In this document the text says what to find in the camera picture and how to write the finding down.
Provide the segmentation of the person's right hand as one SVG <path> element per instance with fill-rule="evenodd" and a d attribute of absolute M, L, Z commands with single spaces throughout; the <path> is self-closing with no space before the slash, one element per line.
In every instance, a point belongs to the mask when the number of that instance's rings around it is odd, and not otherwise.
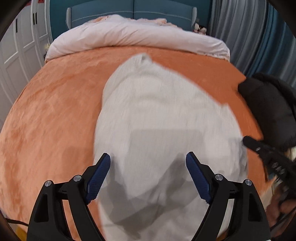
<path fill-rule="evenodd" d="M 283 183 L 279 184 L 274 194 L 271 198 L 270 204 L 266 208 L 266 217 L 269 223 L 269 226 L 272 227 L 276 224 L 280 214 L 288 214 L 295 208 L 295 200 L 289 199 L 282 201 L 284 194 L 285 185 Z"/>

